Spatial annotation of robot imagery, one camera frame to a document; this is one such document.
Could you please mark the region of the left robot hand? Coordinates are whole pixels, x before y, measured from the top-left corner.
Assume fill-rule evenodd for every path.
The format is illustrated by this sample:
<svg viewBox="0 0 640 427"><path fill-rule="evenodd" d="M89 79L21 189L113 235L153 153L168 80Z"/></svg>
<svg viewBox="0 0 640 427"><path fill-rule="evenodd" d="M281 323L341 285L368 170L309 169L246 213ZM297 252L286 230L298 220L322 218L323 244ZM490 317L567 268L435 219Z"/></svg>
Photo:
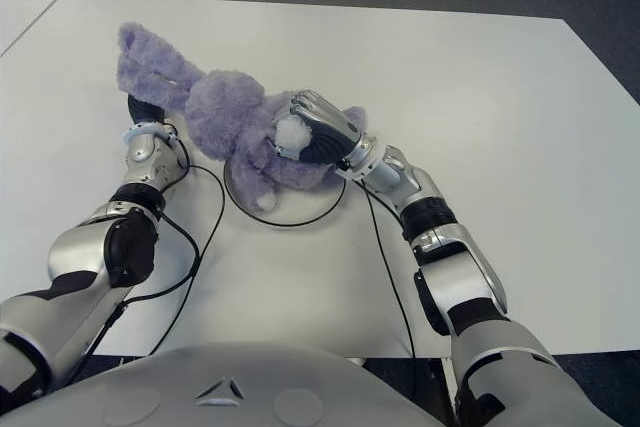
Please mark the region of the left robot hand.
<svg viewBox="0 0 640 427"><path fill-rule="evenodd" d="M142 101L129 94L127 96L129 116L134 125L143 123L166 122L165 111L162 107Z"/></svg>

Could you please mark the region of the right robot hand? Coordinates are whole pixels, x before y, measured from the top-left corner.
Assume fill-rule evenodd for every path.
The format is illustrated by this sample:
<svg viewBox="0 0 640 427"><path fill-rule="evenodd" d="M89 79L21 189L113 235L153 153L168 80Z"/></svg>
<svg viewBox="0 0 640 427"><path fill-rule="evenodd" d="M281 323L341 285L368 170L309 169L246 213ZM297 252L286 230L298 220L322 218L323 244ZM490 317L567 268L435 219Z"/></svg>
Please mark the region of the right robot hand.
<svg viewBox="0 0 640 427"><path fill-rule="evenodd" d="M295 93L274 115L272 142L283 158L303 164L336 164L348 157L363 132L315 91Z"/></svg>

